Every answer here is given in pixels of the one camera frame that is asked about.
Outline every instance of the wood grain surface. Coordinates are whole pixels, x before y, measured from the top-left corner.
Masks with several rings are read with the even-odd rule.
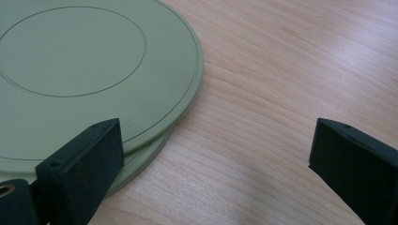
[[[201,40],[202,87],[90,224],[363,224],[308,158],[318,117],[398,148],[398,2],[165,2]]]

